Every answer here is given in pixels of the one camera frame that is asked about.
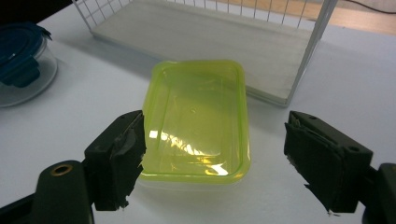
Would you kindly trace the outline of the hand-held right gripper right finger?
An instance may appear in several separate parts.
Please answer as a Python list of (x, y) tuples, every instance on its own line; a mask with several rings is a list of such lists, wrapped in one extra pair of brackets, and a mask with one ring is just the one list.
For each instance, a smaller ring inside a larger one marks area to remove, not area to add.
[(312, 115), (291, 111), (284, 154), (326, 210), (353, 213), (373, 152)]

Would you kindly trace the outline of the round glass container blue lid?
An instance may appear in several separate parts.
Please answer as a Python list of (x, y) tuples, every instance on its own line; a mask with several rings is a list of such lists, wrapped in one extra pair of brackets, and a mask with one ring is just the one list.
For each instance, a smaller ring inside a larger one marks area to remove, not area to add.
[(43, 92), (58, 70), (51, 33), (32, 22), (0, 26), (0, 107), (22, 104)]

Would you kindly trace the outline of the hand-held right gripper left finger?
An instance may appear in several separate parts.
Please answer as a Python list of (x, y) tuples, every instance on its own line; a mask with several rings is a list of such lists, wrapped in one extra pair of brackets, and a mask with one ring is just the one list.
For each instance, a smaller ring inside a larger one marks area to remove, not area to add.
[(126, 197), (143, 171), (146, 149), (141, 110), (117, 117), (85, 149), (83, 164), (96, 210), (116, 211), (129, 204)]

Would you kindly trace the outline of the white wire storage rack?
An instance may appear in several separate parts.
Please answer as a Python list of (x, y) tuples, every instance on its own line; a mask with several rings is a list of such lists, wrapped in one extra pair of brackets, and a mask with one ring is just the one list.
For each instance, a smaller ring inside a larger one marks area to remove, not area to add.
[(240, 63), (247, 92), (290, 104), (337, 0), (72, 0), (90, 32), (171, 60)]

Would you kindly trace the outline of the green lidded rectangular plastic container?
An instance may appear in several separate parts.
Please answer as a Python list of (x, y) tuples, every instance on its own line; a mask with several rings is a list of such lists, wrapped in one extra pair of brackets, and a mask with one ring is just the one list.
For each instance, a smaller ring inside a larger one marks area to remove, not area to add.
[(143, 105), (147, 152), (139, 182), (226, 189), (250, 167), (245, 73), (230, 60), (162, 62)]

